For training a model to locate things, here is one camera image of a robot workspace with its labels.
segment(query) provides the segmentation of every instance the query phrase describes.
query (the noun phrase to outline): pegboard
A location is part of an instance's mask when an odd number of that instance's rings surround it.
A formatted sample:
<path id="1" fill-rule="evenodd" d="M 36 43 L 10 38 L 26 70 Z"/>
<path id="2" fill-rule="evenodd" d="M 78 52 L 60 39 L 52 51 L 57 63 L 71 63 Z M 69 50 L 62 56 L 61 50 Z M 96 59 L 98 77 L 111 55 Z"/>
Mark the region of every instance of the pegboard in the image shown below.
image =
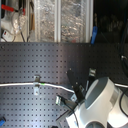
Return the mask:
<path id="1" fill-rule="evenodd" d="M 109 76 L 115 83 L 127 84 L 114 44 L 0 43 L 0 83 L 42 82 L 71 88 L 66 71 L 71 68 L 85 87 L 89 68 L 97 69 L 97 78 Z M 48 128 L 66 109 L 55 105 L 56 95 L 70 98 L 71 93 L 41 87 L 34 96 L 33 86 L 1 87 L 0 117 L 6 128 Z"/>

